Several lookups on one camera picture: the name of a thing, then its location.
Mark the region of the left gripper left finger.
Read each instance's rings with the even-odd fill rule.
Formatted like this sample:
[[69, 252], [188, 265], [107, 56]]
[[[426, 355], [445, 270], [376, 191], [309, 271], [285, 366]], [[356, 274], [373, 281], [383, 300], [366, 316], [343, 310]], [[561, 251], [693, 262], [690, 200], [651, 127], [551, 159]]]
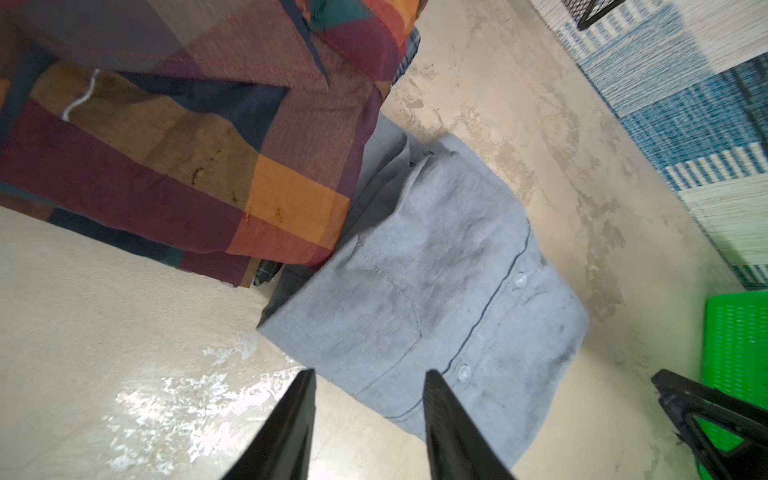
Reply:
[[316, 413], [315, 392], [315, 371], [300, 371], [223, 479], [307, 479]]

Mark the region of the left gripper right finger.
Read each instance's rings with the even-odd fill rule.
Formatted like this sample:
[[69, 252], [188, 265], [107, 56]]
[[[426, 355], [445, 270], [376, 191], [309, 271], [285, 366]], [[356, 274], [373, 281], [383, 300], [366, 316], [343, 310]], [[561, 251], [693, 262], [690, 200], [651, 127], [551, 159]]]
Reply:
[[437, 370], [426, 372], [422, 403], [432, 479], [514, 479]]

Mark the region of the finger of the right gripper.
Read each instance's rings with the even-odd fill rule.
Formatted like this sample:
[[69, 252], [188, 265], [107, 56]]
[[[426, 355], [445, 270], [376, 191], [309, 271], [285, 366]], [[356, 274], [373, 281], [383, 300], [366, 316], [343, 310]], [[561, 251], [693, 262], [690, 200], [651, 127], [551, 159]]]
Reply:
[[[712, 479], [767, 477], [767, 411], [669, 370], [651, 381], [659, 404]], [[731, 450], [716, 447], [701, 423], [706, 421], [741, 439]]]

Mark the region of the green plastic basket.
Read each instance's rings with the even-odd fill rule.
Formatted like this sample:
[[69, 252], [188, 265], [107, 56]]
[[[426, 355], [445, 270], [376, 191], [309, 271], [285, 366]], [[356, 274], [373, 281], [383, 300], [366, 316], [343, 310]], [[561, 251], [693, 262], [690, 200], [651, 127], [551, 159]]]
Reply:
[[718, 295], [707, 301], [701, 383], [767, 407], [767, 293]]

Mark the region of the grey long sleeve shirt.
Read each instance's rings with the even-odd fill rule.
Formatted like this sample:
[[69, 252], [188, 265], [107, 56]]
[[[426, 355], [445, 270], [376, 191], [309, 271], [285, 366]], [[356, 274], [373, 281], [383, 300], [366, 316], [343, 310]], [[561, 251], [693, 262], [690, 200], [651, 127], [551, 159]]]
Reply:
[[335, 251], [284, 269], [259, 330], [416, 436], [439, 371], [512, 467], [588, 324], [504, 181], [457, 137], [422, 144], [380, 117]]

